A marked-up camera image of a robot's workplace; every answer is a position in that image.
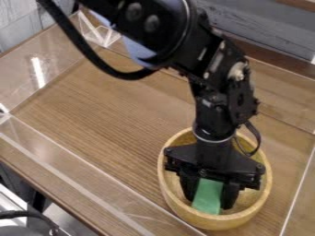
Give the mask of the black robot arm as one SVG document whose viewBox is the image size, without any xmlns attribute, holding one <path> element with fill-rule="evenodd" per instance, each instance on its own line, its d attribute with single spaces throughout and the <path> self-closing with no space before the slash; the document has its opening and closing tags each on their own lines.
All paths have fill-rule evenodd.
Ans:
<svg viewBox="0 0 315 236">
<path fill-rule="evenodd" d="M 241 49 L 209 27 L 192 0 L 78 0 L 130 42 L 129 54 L 142 66 L 116 77 L 136 79 L 172 68 L 188 79 L 194 99 L 194 142 L 164 149 L 165 170 L 180 177 L 184 197 L 197 200 L 201 185 L 212 184 L 219 206 L 233 207 L 239 193 L 260 189 L 265 173 L 255 151 L 239 144 L 236 129 L 253 129 L 257 114 L 251 68 Z"/>
</svg>

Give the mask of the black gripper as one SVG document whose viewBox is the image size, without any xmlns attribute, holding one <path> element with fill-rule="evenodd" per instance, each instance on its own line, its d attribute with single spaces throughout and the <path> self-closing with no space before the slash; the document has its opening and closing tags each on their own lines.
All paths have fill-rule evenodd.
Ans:
<svg viewBox="0 0 315 236">
<path fill-rule="evenodd" d="M 259 150 L 259 145 L 247 150 L 235 136 L 225 140 L 197 139 L 189 144 L 165 147 L 165 169 L 180 177 L 185 199 L 193 201 L 198 180 L 208 179 L 223 184 L 221 208 L 231 209 L 240 190 L 260 189 L 265 167 L 253 160 Z"/>
</svg>

